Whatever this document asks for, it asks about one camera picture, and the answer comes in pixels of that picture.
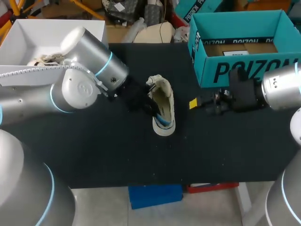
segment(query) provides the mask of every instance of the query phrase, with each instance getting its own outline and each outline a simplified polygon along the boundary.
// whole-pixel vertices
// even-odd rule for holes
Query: white box
[[[77,26],[85,27],[108,46],[104,21],[19,19],[0,46],[0,65],[27,65],[43,54],[60,52],[61,41]]]

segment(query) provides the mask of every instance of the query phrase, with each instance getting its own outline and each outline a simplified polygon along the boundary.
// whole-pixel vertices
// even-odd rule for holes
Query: black cable
[[[162,39],[162,35],[161,35],[161,27],[162,27],[163,23],[160,26],[160,37],[161,37],[161,42],[163,43],[163,39]]]

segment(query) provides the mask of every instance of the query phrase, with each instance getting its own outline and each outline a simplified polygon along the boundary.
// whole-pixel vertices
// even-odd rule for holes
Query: black tabletop
[[[92,107],[4,127],[71,188],[275,180],[297,151],[294,110],[208,116],[188,110],[200,95],[187,44],[111,44],[141,83],[161,74],[174,90],[176,131],[158,136],[152,118],[99,97]]]

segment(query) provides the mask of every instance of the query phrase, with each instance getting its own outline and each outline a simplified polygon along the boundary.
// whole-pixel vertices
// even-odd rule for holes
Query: white sneaker
[[[151,88],[149,97],[158,104],[161,113],[152,119],[154,131],[160,136],[169,136],[175,130],[174,93],[171,85],[159,74],[149,77],[146,84]]]
[[[60,53],[42,55],[41,57],[30,61],[27,66],[56,66],[61,65],[63,60],[64,56]]]

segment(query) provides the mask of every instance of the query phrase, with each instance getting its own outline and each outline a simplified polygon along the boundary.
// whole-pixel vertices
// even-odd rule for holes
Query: teal cardboard box
[[[205,51],[246,45],[259,51],[271,45],[275,52],[208,56]],[[188,48],[200,86],[224,87],[229,85],[229,71],[236,67],[261,80],[266,71],[300,61],[301,34],[282,10],[201,13],[192,16]]]
[[[187,23],[195,13],[212,13],[221,4],[222,0],[180,0],[175,13]]]

